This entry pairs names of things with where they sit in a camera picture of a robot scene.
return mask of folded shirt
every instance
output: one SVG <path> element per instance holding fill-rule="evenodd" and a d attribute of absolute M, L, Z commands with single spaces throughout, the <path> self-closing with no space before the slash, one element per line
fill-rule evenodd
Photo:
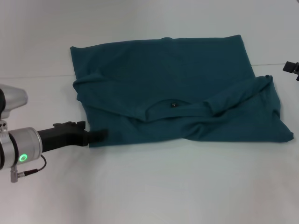
<path fill-rule="evenodd" d="M 185 138 L 287 142 L 272 76 L 255 77 L 241 36 L 71 47 L 73 86 L 105 145 Z"/>

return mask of teal cloth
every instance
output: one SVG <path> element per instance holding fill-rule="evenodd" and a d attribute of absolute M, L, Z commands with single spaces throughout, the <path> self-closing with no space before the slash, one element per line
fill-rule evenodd
<path fill-rule="evenodd" d="M 293 139 L 272 76 L 255 77 L 239 35 L 71 47 L 71 56 L 91 131 L 109 131 L 91 147 Z"/>

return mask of white surface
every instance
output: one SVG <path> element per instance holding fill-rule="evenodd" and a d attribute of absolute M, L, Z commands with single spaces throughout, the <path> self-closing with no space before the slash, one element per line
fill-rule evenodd
<path fill-rule="evenodd" d="M 299 84 L 283 66 L 273 75 L 283 121 L 299 133 Z M 27 90 L 29 103 L 11 112 L 10 129 L 85 119 L 73 76 L 1 78 Z M 66 147 L 47 152 L 43 172 L 11 184 L 0 172 L 4 224 L 297 224 L 299 143 L 215 143 L 175 140 L 121 147 Z M 19 166 L 38 168 L 42 160 Z"/>
<path fill-rule="evenodd" d="M 72 75 L 69 48 L 241 34 L 252 64 L 298 60 L 296 0 L 1 0 L 0 77 Z"/>
<path fill-rule="evenodd" d="M 0 0 L 0 83 L 29 95 L 9 129 L 85 120 L 70 46 L 241 34 L 252 64 L 296 62 L 298 12 L 296 0 Z M 0 222 L 299 223 L 299 83 L 282 67 L 254 70 L 274 76 L 282 119 L 295 134 L 289 143 L 175 140 L 47 152 L 45 170 L 17 184 L 0 172 Z"/>

